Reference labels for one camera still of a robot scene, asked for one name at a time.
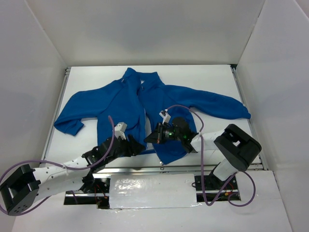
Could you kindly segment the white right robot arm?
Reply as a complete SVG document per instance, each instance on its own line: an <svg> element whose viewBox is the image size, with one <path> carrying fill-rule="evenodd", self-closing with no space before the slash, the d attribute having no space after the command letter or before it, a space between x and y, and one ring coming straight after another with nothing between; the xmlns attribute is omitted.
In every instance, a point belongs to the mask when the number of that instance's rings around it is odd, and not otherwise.
<svg viewBox="0 0 309 232"><path fill-rule="evenodd" d="M253 137L235 124L216 132L197 133L182 117L174 118L172 125L159 122L144 141L152 144L179 141L187 153L220 150L225 159L213 169L210 177L210 184L215 189L226 185L232 174L246 171L262 150Z"/></svg>

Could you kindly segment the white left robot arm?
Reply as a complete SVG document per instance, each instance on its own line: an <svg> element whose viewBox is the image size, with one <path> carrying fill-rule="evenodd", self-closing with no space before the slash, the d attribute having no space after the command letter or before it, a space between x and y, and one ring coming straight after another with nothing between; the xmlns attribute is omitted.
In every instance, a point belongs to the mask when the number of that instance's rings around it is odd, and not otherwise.
<svg viewBox="0 0 309 232"><path fill-rule="evenodd" d="M42 168L19 164L0 186L3 212L9 216L23 215L36 201L44 202L66 191L92 193L97 185L95 173L119 157L136 156L145 149L132 135L127 139L110 137L100 146L63 164L50 163Z"/></svg>

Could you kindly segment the blue fleece zip jacket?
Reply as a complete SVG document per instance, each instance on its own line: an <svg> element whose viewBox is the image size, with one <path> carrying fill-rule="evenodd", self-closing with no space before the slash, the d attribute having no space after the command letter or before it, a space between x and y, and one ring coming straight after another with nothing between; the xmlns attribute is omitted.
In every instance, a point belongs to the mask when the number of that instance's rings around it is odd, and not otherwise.
<svg viewBox="0 0 309 232"><path fill-rule="evenodd" d="M222 119L250 119L251 114L242 102L221 94L189 87L166 85L158 73L137 72L128 68L123 77L93 90L79 91L71 96L54 126L62 133L76 135L85 118L97 119L97 143L110 136L108 117L114 123L127 124L126 135L141 144L146 137L147 121L154 129L162 121L160 111L168 109L172 118L183 117L191 130L196 131L189 108Z"/></svg>

